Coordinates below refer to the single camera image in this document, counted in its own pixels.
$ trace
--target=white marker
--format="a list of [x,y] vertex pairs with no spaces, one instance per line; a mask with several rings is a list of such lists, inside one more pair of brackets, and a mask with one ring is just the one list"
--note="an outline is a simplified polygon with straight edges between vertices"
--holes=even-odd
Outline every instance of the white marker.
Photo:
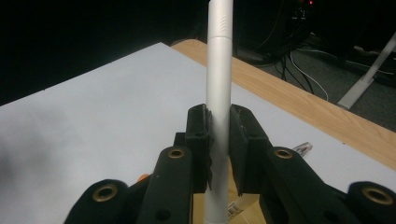
[[205,193],[205,224],[228,222],[228,135],[233,54],[233,0],[211,0],[207,31],[206,105],[212,113],[212,190]]

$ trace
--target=table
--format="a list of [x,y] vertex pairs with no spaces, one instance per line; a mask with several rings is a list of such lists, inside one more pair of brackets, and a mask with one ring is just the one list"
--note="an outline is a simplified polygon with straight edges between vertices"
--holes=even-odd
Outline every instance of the table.
[[[132,185],[152,172],[185,130],[187,110],[205,102],[205,67],[186,55],[204,62],[205,45],[157,44],[1,106],[0,222],[60,223],[91,184]],[[314,145],[306,160],[326,183],[346,190],[367,179],[396,190],[394,133],[237,60],[233,79],[232,102],[252,110],[274,145]],[[262,223],[257,204],[249,210],[236,223]]]
[[[206,65],[206,44],[197,40],[185,40],[172,48]],[[233,58],[233,82],[396,170],[396,133],[235,58]],[[230,191],[232,199],[236,198],[234,190]],[[244,211],[243,215],[243,217],[236,217],[233,223],[264,222],[257,203]]]

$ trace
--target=dark floor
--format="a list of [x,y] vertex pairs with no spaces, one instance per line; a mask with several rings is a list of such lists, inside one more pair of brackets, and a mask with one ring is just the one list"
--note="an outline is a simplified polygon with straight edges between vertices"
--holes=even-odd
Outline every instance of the dark floor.
[[[8,3],[0,9],[6,18],[0,23],[6,32],[0,38],[0,105],[157,42],[171,45],[176,40],[194,37],[205,41],[205,20],[202,22],[202,18],[207,17],[205,4],[182,0],[163,0],[156,4],[145,1],[59,3],[21,0]],[[292,52],[294,61],[321,85],[333,104],[368,69],[318,52],[313,45],[296,46],[300,49]],[[276,67],[261,66],[261,69],[300,88],[304,85],[310,91],[304,76],[288,57],[284,63],[279,58],[275,62]],[[395,69],[391,66],[385,70],[393,75],[378,73],[377,81],[392,84]],[[309,82],[314,94],[326,99],[318,84],[311,79]],[[350,111],[396,132],[396,88],[378,82]]]

